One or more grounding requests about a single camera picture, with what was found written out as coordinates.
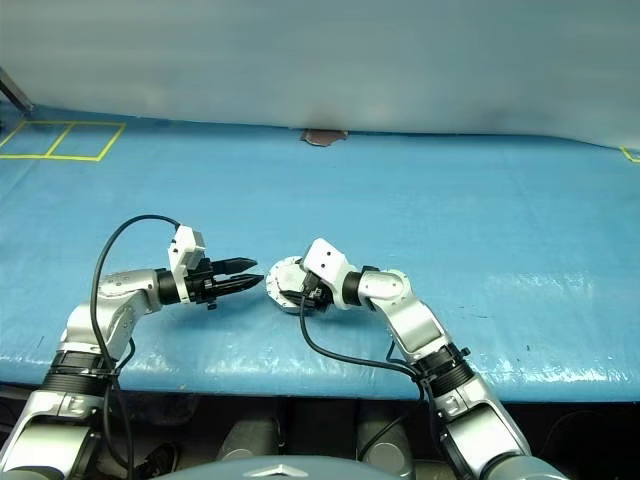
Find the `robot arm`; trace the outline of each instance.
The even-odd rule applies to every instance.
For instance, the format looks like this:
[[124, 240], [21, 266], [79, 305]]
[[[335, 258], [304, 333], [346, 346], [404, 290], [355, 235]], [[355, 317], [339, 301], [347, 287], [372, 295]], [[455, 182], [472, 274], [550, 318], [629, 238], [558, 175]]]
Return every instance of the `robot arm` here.
[[[280, 288], [296, 284], [297, 288]], [[346, 310], [365, 305], [382, 314], [405, 360], [420, 372], [430, 392], [440, 424], [438, 439], [458, 478], [565, 478], [531, 457], [516, 423], [464, 359], [469, 351], [455, 346], [429, 307], [414, 295], [404, 273], [374, 267], [358, 271], [343, 253], [317, 239], [304, 258], [291, 257], [272, 270], [267, 288], [289, 311], [292, 304], [309, 299], [306, 307], [323, 309], [333, 303]]]
[[[105, 276], [96, 317], [109, 356], [119, 360], [143, 315], [173, 303], [206, 303], [246, 290], [261, 275], [240, 274], [254, 260], [204, 257], [202, 235], [181, 225], [169, 245], [170, 270], [145, 269]], [[233, 275], [218, 280], [217, 275]], [[91, 325], [89, 303], [69, 316], [51, 367], [33, 392], [0, 452], [0, 475], [36, 475], [40, 480], [81, 477], [100, 445], [103, 396], [114, 372], [105, 369]]]

